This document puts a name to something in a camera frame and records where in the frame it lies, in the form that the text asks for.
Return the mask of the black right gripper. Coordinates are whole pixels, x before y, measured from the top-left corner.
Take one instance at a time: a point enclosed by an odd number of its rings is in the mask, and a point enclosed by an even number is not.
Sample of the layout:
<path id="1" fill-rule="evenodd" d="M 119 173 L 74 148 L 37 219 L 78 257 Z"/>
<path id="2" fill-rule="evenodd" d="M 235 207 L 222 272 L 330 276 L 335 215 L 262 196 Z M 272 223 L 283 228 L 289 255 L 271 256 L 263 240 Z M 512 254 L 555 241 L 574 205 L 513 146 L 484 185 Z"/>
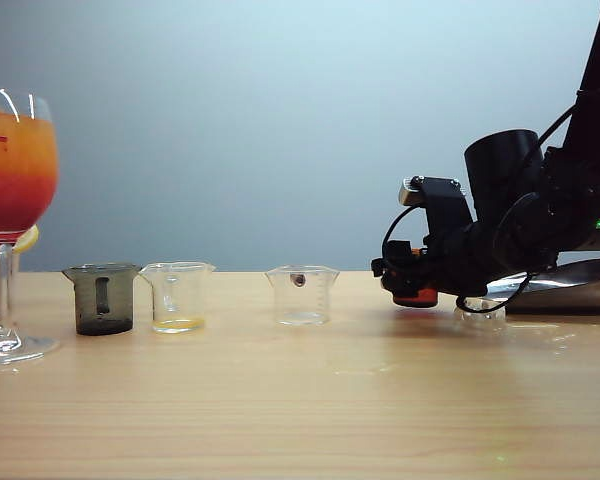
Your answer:
<path id="1" fill-rule="evenodd" d="M 424 237 L 427 282 L 405 273 L 422 254 L 409 241 L 389 240 L 371 271 L 382 276 L 382 286 L 394 296 L 484 295 L 487 284 L 500 274 L 493 257 L 493 232 L 480 222 Z"/>

